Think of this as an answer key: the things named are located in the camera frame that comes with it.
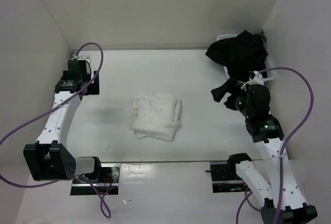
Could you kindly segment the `white skirt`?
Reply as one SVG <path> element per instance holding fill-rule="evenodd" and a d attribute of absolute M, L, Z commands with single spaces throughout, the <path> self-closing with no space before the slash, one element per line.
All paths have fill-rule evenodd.
<path fill-rule="evenodd" d="M 170 94 L 136 96 L 133 99 L 131 129 L 138 139 L 172 141 L 180 127 L 182 102 Z"/>

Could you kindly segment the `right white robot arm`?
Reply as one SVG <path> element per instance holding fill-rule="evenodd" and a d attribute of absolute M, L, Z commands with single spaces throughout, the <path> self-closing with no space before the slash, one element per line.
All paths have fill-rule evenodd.
<path fill-rule="evenodd" d="M 255 195 L 264 223 L 308 223 L 318 213 L 309 204 L 293 175 L 286 151 L 282 149 L 284 134 L 278 120 L 270 112 L 270 92 L 262 83 L 239 83 L 228 79 L 211 91 L 215 102 L 225 94 L 224 105 L 239 111 L 245 118 L 248 133 L 259 150 L 267 170 L 266 180 L 246 153 L 229 156 L 227 175 L 241 178 Z"/>

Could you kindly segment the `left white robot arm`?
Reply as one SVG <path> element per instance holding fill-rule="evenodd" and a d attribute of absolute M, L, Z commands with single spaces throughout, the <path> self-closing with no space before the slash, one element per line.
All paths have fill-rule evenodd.
<path fill-rule="evenodd" d="M 33 144 L 27 144 L 23 155 L 36 181 L 71 180 L 84 174 L 90 182 L 103 176 L 98 157 L 74 157 L 67 150 L 69 129 L 83 96 L 99 94 L 99 79 L 93 79 L 90 58 L 84 56 L 68 61 L 55 86 L 52 112 L 41 134 Z"/>

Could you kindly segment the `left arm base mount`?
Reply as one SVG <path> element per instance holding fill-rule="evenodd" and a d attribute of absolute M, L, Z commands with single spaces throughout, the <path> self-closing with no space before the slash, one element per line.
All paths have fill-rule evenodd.
<path fill-rule="evenodd" d="M 99 175 L 86 177 L 93 183 L 94 187 L 101 195 L 118 195 L 118 184 L 120 174 L 120 163 L 102 163 L 99 169 Z M 96 195 L 92 186 L 79 179 L 74 178 L 71 185 L 71 196 L 92 196 Z"/>

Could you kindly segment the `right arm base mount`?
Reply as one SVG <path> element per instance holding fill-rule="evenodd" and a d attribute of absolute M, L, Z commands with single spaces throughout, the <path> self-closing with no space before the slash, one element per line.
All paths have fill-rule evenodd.
<path fill-rule="evenodd" d="M 226 161 L 210 162 L 205 172 L 211 176 L 213 193 L 244 192 L 248 185 L 230 170 Z"/>

